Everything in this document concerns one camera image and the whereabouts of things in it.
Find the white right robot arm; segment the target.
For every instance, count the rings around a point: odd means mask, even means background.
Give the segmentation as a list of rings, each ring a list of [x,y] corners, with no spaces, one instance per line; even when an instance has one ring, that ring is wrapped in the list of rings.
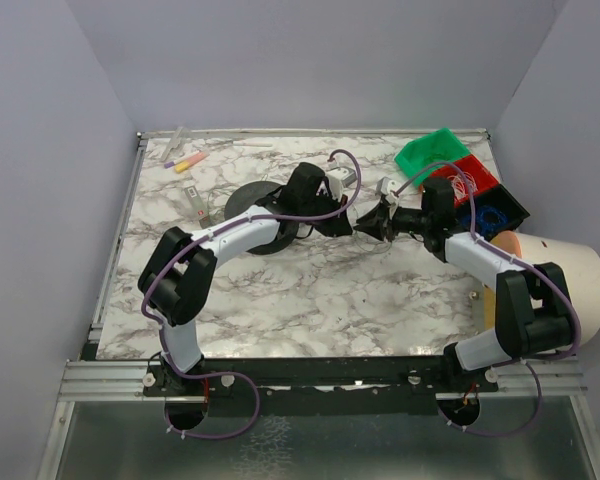
[[[581,326],[563,270],[552,262],[529,264],[465,230],[456,219],[448,180],[426,179],[418,209],[399,206],[393,180],[380,180],[376,192],[379,202],[358,218],[357,231],[386,241],[400,233],[420,237],[436,258],[464,270],[495,294],[493,327],[445,348],[454,369],[562,358],[579,345]]]

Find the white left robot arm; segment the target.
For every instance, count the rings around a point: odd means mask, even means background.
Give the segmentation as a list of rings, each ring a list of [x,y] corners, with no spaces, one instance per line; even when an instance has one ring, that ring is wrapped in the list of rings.
[[[225,263],[245,252],[270,255],[287,248],[302,224],[326,237],[351,235],[344,189],[357,179],[350,169],[325,172],[302,162],[286,184],[256,181],[237,189],[225,205],[224,222],[192,233],[167,230],[138,280],[142,311],[158,313],[165,360],[182,373],[202,360],[195,318]]]

